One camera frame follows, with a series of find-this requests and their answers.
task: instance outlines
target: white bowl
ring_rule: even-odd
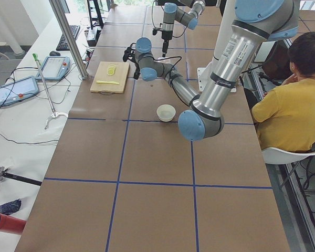
[[[158,107],[156,113],[158,114],[157,116],[161,121],[170,122],[171,120],[173,120],[176,114],[176,110],[173,106],[169,104],[164,104]]]

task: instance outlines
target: wooden cutting board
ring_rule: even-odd
[[[113,75],[108,75],[110,65],[115,65]],[[101,61],[94,76],[90,92],[124,93],[129,69],[130,64],[128,62]],[[119,84],[97,83],[96,81],[115,81]]]

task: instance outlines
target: metal pole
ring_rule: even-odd
[[[54,115],[56,115],[56,110],[55,110],[55,107],[54,107],[54,104],[53,104],[53,101],[51,100],[51,97],[50,97],[50,94],[49,94],[49,91],[48,91],[48,87],[47,87],[47,84],[46,84],[46,80],[43,76],[43,73],[42,73],[42,68],[41,68],[41,65],[40,65],[40,61],[38,60],[37,58],[37,54],[33,54],[33,57],[35,59],[35,62],[36,62],[36,65],[37,65],[37,68],[38,68],[38,71],[39,71],[39,74],[41,76],[41,79],[42,79],[42,83],[43,83],[43,86],[44,86],[44,90],[47,94],[47,97],[48,97],[48,101],[50,103],[50,107],[51,107],[51,111]]]
[[[69,23],[67,21],[67,18],[65,17],[65,13],[61,5],[61,2],[60,0],[49,0],[49,2],[51,7],[53,8],[58,24],[61,27],[64,37],[68,43],[72,57],[74,58],[73,60],[76,63],[76,66],[80,72],[80,75],[82,76],[82,79],[85,80],[88,76],[88,72],[86,71],[85,64],[81,59],[75,39],[73,38],[73,35],[70,31]]]

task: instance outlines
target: black cable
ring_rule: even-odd
[[[241,76],[239,76],[239,80],[240,80],[241,85],[244,86],[244,81]]]
[[[303,190],[307,190],[307,189],[308,189],[308,187],[309,187],[309,185],[310,185],[310,179],[311,179],[313,176],[315,176],[315,172],[312,173],[312,172],[309,171],[309,165],[310,165],[310,163],[311,163],[312,158],[313,158],[313,157],[311,157],[311,158],[308,160],[308,163],[307,163],[307,166],[306,166],[306,181],[305,181],[305,182],[303,183],[303,185],[302,185],[302,189],[303,189]]]
[[[2,136],[2,137],[3,137],[5,140],[7,140],[8,142],[13,142],[13,143],[16,143],[16,144],[30,144],[30,145],[33,145],[33,144],[42,144],[42,143],[58,142],[57,139],[56,139],[56,140],[44,141],[44,142],[37,142],[37,143],[17,142],[17,141],[8,139],[7,137],[5,137],[4,135],[2,135],[1,133],[0,133],[0,136]]]
[[[73,69],[74,69],[75,67],[76,67],[76,64],[72,64],[70,70],[64,75],[64,77],[63,77],[61,80],[57,81],[54,85],[51,85],[50,87],[48,87],[48,89],[50,89],[50,88],[56,86],[57,84],[59,84],[63,79],[65,79],[65,78],[73,71]],[[36,97],[37,97],[38,99],[48,100],[48,98],[43,98],[43,97],[39,97],[39,96],[36,96]]]
[[[14,88],[14,85],[15,85],[15,80],[14,80],[14,82],[13,82],[12,89],[9,91],[9,93],[8,93],[8,95],[7,95],[7,97],[6,97],[6,99],[4,100],[4,102],[3,102],[2,104],[5,104],[5,102],[7,101],[8,97],[11,95],[10,93],[12,93],[12,90],[13,90],[13,88]]]
[[[178,61],[172,66],[172,68],[169,70],[169,72],[167,72],[166,75],[165,75],[165,76],[167,76],[167,75],[169,74],[169,79],[171,79],[171,73],[172,73],[172,70],[174,70],[176,64],[179,63],[179,62],[182,60],[182,56],[174,56],[174,57],[169,57],[169,58],[163,58],[163,59],[157,59],[157,60],[155,60],[155,61],[161,61],[161,60],[174,59],[174,58],[178,58]],[[170,86],[171,86],[172,89],[174,90],[174,92],[175,92],[176,96],[179,98],[179,100],[180,100],[183,104],[185,104],[187,107],[189,107],[188,104],[185,103],[185,102],[181,99],[181,97],[179,96],[179,94],[176,92],[172,80],[170,81]]]
[[[263,65],[258,65],[257,67],[254,67],[254,68],[251,68],[251,69],[248,69],[248,70],[245,70],[245,71],[242,71],[240,74],[244,74],[244,73],[246,73],[246,72],[251,72],[251,71],[253,71],[253,70],[255,70],[255,69],[258,69],[258,68],[260,68],[260,67],[262,67]]]
[[[152,2],[152,13],[151,13],[151,16],[152,16],[152,24],[153,24],[153,27],[156,28],[155,24],[154,24],[154,20],[153,20],[153,7],[154,7],[154,3],[157,2],[159,4],[159,2],[157,0],[154,0]]]
[[[38,68],[37,67],[18,67],[18,68],[15,68],[10,74],[12,75],[13,72],[20,69],[36,69],[37,70]]]
[[[186,29],[187,29],[187,27],[184,27],[182,34],[179,36],[173,36],[173,38],[181,38],[184,35]]]
[[[60,102],[53,102],[54,104],[61,104],[61,103],[64,101],[65,97],[67,96],[68,92],[70,92],[69,88],[71,87],[71,82],[70,82],[66,77],[64,77],[64,79],[65,79],[67,82],[69,82],[69,86],[68,86],[67,90],[65,91],[65,94],[64,94],[64,96],[63,96],[63,99],[62,99]]]

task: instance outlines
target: white chair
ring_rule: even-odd
[[[292,166],[292,170],[287,175],[283,183],[280,185],[280,188],[284,186],[289,177],[293,174],[295,169],[298,167],[301,160],[306,159],[309,156],[315,156],[315,151],[309,153],[295,153],[284,151],[275,147],[268,147],[262,151],[266,164],[290,164],[297,162]]]

